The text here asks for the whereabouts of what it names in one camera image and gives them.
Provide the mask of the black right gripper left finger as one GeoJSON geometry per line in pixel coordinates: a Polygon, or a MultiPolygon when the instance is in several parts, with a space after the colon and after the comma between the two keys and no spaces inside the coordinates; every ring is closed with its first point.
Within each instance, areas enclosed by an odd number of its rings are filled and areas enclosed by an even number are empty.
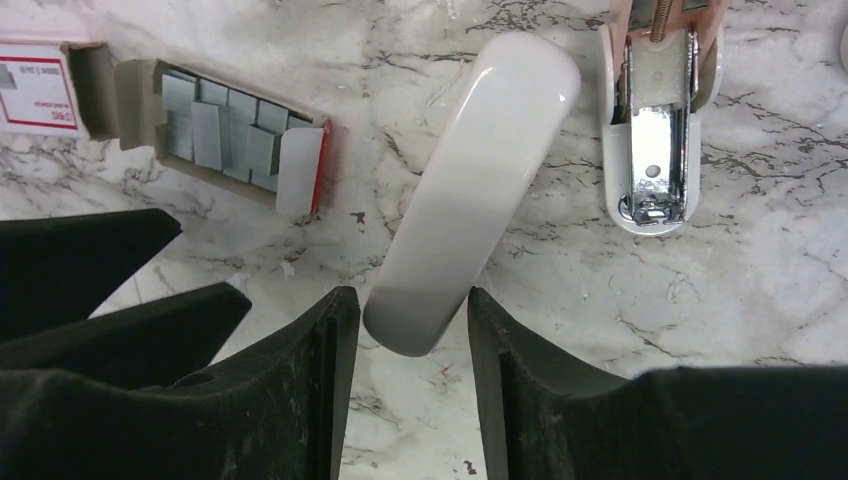
{"type": "Polygon", "coordinates": [[[360,307],[337,287],[169,386],[1,369],[5,479],[335,479],[360,307]]]}

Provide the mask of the red staple box sleeve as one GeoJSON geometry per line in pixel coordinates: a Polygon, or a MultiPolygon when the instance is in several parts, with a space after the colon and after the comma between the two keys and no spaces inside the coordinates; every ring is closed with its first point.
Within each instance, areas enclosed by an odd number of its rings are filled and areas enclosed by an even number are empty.
{"type": "Polygon", "coordinates": [[[103,42],[1,41],[1,131],[119,136],[114,66],[103,42]]]}

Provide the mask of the staple box tray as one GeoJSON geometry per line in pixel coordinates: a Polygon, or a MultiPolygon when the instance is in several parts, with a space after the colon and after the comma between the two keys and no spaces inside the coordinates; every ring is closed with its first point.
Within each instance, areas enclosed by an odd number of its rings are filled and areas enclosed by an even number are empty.
{"type": "Polygon", "coordinates": [[[160,59],[114,74],[122,150],[150,147],[164,166],[283,216],[318,211],[330,117],[160,59]]]}

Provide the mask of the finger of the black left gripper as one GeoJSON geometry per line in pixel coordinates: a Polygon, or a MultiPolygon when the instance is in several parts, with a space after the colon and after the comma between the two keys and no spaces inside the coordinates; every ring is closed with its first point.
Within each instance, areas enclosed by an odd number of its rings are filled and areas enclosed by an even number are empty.
{"type": "Polygon", "coordinates": [[[1,222],[1,340],[85,320],[182,232],[161,209],[1,222]]]}
{"type": "Polygon", "coordinates": [[[1,369],[63,369],[124,389],[169,386],[209,364],[252,307],[228,283],[1,344],[1,369]]]}

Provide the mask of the long white stapler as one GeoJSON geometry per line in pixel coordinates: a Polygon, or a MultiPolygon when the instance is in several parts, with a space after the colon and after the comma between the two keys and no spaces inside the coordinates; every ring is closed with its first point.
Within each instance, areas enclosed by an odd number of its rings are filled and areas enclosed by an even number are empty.
{"type": "Polygon", "coordinates": [[[363,322],[420,357],[454,318],[580,92],[577,64],[542,36],[510,32],[476,57],[379,269],[363,322]]]}

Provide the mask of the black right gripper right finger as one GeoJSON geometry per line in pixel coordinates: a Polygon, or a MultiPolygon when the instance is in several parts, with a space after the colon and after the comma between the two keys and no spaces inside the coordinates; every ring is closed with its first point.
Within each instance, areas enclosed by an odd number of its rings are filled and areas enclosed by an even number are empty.
{"type": "Polygon", "coordinates": [[[467,304],[492,479],[843,479],[843,366],[659,369],[567,353],[488,292],[467,304]]]}

